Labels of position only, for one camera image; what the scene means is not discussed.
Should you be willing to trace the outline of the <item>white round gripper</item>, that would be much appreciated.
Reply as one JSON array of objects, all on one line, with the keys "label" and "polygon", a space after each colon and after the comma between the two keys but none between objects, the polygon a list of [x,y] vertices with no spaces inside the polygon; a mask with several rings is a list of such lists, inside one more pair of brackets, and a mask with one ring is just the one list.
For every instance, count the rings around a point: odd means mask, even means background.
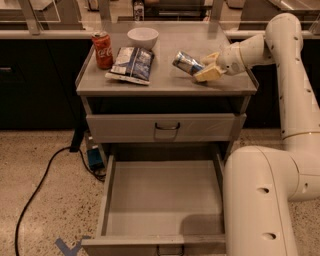
[{"label": "white round gripper", "polygon": [[[210,65],[216,61],[218,66]],[[233,43],[223,48],[220,53],[211,53],[203,57],[201,62],[208,66],[194,74],[194,78],[198,82],[218,80],[224,73],[234,76],[246,71],[239,43]]]}]

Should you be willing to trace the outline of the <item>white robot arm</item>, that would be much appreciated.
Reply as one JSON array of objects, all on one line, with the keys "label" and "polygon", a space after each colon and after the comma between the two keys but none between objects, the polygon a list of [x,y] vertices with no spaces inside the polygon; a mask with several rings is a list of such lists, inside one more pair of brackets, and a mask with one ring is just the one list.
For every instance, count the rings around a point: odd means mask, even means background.
[{"label": "white robot arm", "polygon": [[247,146],[228,158],[223,175],[227,256],[298,256],[288,203],[320,196],[320,108],[301,60],[298,18],[273,17],[263,35],[202,59],[198,82],[275,64],[283,148]]}]

